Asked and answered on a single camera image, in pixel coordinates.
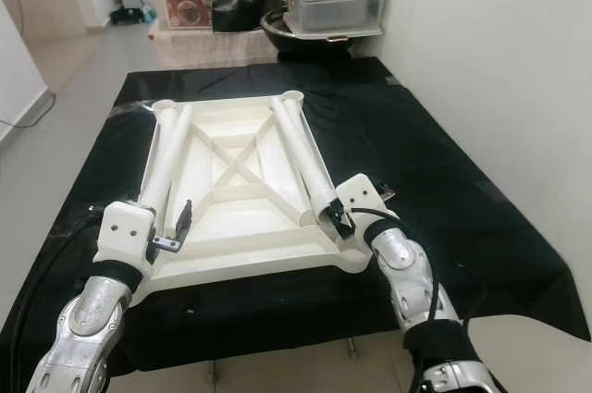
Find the black tablecloth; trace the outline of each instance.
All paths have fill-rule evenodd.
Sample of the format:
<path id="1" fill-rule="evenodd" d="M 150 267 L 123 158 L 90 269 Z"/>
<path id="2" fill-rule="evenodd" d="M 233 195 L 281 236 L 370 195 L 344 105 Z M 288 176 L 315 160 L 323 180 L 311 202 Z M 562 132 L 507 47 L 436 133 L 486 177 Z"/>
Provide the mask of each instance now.
<path id="1" fill-rule="evenodd" d="M 397 192 L 388 207 L 438 248 L 432 264 L 460 315 L 470 311 L 480 291 L 475 279 L 452 261 L 487 283 L 479 315 L 521 314 L 590 340 L 565 262 L 411 93 L 392 82 L 374 58 L 129 74 L 116 111 L 105 122 L 23 287 L 80 222 L 88 203 L 137 196 L 154 119 L 134 102 L 297 89 L 305 94 L 304 113 L 334 183 L 362 172 Z M 96 234 L 97 228 L 90 227 L 68 245 L 32 301 L 22 338 L 25 383 L 54 339 L 59 311 L 83 287 Z M 154 293 L 127 312 L 111 373 L 392 329 L 396 323 L 388 294 L 374 260 L 358 275 L 322 267 Z M 19 302 L 0 336 L 3 383 Z"/>

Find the floor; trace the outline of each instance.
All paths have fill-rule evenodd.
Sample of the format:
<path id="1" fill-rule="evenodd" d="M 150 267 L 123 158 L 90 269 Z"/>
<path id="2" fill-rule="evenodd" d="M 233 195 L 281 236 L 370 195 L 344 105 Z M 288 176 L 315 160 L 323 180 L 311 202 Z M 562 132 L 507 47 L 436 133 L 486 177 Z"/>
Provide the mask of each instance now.
<path id="1" fill-rule="evenodd" d="M 3 243 L 12 247 L 10 259 L 0 259 L 0 323 L 126 74 L 166 67 L 147 31 L 145 26 L 112 28 L 33 50 L 56 91 L 57 104 L 0 157 L 0 231 Z M 470 335 L 488 367 L 512 392 L 568 391 L 567 381 L 579 391 L 588 390 L 591 351 L 585 342 L 517 316 L 475 319 Z M 219 361 L 215 386 L 203 362 L 114 378 L 109 392 L 406 391 L 412 367 L 399 332 L 358 337 L 356 343 L 357 361 L 348 357 L 346 342 L 340 340 Z"/>

